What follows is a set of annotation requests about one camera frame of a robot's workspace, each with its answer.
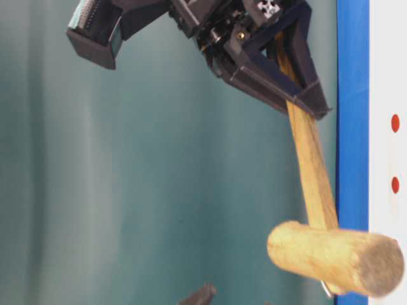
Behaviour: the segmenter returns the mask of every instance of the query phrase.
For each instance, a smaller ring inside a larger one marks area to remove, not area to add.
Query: blue frame edge
[[[338,0],[338,152],[340,227],[369,229],[369,0]],[[337,305],[365,305],[357,294]]]

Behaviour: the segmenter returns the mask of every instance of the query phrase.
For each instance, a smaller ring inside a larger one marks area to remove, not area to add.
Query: black robotic part
[[[80,56],[114,69],[117,26],[127,40],[166,12],[226,83],[284,113],[287,100],[317,119],[328,113],[307,45],[312,10],[305,0],[88,0],[68,36]],[[276,63],[281,32],[299,83]]]
[[[210,305],[216,294],[214,285],[204,285],[200,290],[178,302],[178,305]]]

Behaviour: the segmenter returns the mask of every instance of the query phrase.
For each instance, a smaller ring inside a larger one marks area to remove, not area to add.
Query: wooden handle
[[[312,229],[291,221],[273,230],[267,250],[281,269],[372,297],[394,290],[404,272],[397,241],[379,234]]]
[[[277,35],[277,60],[281,71],[297,80],[294,69],[284,51],[284,37]],[[316,229],[336,229],[338,217],[329,183],[319,132],[315,119],[298,106],[287,102],[288,115],[296,146],[300,179],[303,188],[308,223]],[[331,283],[326,285],[331,293],[342,295],[347,291]]]

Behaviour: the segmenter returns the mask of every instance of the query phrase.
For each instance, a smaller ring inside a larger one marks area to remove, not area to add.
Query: teal curtain
[[[336,155],[335,1],[310,46]],[[162,17],[125,43],[117,71],[78,58],[75,0],[0,3],[0,304],[331,304],[277,269],[266,239],[306,222],[287,117],[216,79]]]

